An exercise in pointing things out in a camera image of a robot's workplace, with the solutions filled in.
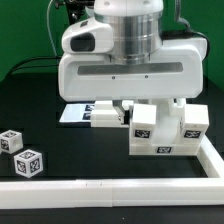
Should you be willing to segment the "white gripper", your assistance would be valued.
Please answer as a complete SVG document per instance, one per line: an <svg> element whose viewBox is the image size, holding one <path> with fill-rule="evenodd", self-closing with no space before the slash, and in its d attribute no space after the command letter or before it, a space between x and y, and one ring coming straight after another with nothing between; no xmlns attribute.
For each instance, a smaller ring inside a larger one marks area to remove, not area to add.
<svg viewBox="0 0 224 224"><path fill-rule="evenodd" d="M203 88L204 40L166 40L140 65L118 65L106 54L65 54L59 64L58 87L67 102L114 100L116 126L124 124L121 100L197 97Z"/></svg>

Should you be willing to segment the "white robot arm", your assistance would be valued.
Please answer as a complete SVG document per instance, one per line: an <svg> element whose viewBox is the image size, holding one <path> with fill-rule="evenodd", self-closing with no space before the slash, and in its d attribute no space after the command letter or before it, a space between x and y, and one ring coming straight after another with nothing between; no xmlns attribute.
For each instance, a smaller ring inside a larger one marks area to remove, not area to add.
<svg viewBox="0 0 224 224"><path fill-rule="evenodd" d="M185 28L161 28L163 0L95 0L93 16L70 25L62 36L60 96L93 101L94 127L126 123L123 102L195 98L203 86L208 41Z"/></svg>

